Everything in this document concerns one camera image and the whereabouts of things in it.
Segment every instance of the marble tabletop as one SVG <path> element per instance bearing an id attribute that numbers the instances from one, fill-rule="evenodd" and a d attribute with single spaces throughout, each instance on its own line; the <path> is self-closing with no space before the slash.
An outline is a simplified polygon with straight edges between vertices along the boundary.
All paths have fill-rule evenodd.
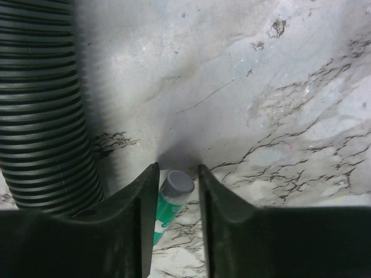
<path id="1" fill-rule="evenodd" d="M 204 163 L 257 206 L 371 204 L 370 0 L 76 3 L 107 195 L 158 161 L 195 178 Z M 196 190 L 151 277 L 205 276 Z"/>

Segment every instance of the ribbed hose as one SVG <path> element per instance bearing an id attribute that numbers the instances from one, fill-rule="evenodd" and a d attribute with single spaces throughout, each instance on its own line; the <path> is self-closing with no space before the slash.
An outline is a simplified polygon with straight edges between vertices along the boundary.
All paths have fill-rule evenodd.
<path id="1" fill-rule="evenodd" d="M 68 1 L 0 0 L 0 168 L 21 209 L 71 215 L 103 198 Z"/>

